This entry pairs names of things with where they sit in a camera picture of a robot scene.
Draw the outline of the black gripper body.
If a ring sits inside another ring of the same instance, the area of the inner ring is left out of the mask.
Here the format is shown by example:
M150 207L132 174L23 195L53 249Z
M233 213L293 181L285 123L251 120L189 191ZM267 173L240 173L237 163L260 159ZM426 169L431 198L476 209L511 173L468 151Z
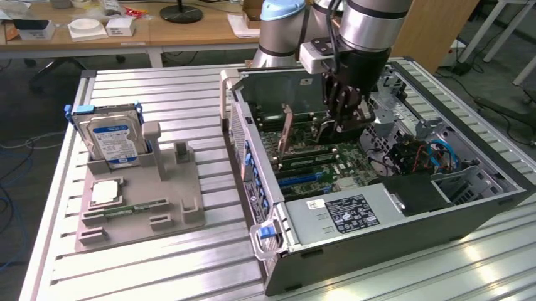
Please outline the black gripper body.
M333 73L335 59L329 59L324 65L328 69L324 77L324 92L331 93L335 84L341 87L352 87L362 93L371 93L383 74L392 49L380 52L363 50L343 51L339 53L337 73Z

